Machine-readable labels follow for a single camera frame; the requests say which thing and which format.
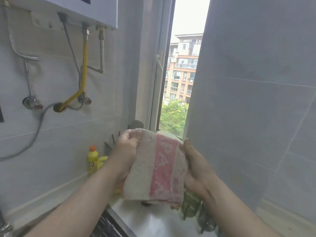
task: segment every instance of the tree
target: tree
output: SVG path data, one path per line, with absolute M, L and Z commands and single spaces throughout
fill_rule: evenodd
M 188 104 L 181 100 L 172 100 L 167 104 L 162 103 L 159 128 L 176 136 L 182 137 L 185 125 Z

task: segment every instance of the towel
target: towel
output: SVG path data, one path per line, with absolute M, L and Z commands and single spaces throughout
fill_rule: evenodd
M 125 179 L 123 198 L 148 203 L 181 204 L 188 163 L 180 150 L 183 143 L 156 132 L 142 132 L 136 160 Z

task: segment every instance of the hand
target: hand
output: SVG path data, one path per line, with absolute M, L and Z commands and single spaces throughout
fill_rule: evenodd
M 106 161 L 117 174 L 118 182 L 127 177 L 130 167 L 135 161 L 136 147 L 139 145 L 141 138 L 142 132 L 134 130 L 126 130 L 118 138 L 109 159 Z
M 204 182 L 208 181 L 214 172 L 206 159 L 192 146 L 188 139 L 184 141 L 182 151 L 185 152 L 190 163 L 184 185 L 188 190 L 202 197 L 206 191 Z

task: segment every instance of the yellow gas hose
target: yellow gas hose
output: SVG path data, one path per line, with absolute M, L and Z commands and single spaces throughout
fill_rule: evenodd
M 82 69 L 82 81 L 80 89 L 71 96 L 68 100 L 66 100 L 59 108 L 59 112 L 63 111 L 70 102 L 72 102 L 74 99 L 76 99 L 80 94 L 84 91 L 86 87 L 86 80 L 87 80 L 87 65 L 88 65 L 88 40 L 84 38 L 83 40 L 83 69 Z

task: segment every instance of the sky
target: sky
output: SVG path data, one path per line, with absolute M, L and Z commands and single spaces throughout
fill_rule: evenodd
M 171 43 L 178 42 L 175 35 L 203 33 L 210 0 L 176 0 Z

